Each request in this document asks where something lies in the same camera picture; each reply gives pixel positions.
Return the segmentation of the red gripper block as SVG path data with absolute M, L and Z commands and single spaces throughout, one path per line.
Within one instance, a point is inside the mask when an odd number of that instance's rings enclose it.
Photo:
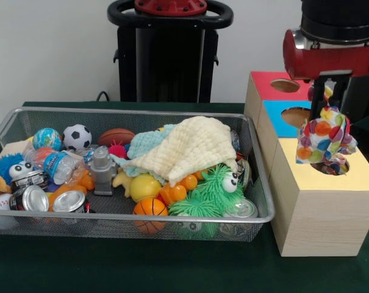
M 324 100 L 325 78 L 335 82 L 329 105 L 341 109 L 349 76 L 369 76 L 369 41 L 355 45 L 333 45 L 306 38 L 298 30 L 287 30 L 283 41 L 286 72 L 292 79 L 314 80 L 310 120 L 319 117 Z

